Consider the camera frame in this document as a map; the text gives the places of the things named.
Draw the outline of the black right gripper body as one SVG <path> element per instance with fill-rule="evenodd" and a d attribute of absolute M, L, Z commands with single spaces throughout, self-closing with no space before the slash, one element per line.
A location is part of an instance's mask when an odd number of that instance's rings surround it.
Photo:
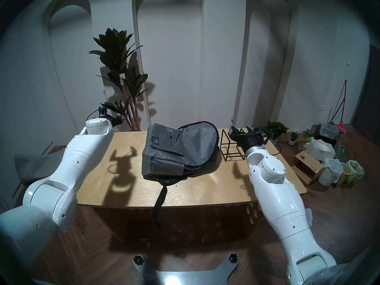
<path fill-rule="evenodd" d="M 265 128 L 254 128 L 253 134 L 238 130 L 237 134 L 230 135 L 230 139 L 236 142 L 237 146 L 244 151 L 254 146 L 259 146 L 261 149 L 264 149 L 271 137 L 271 130 Z"/>

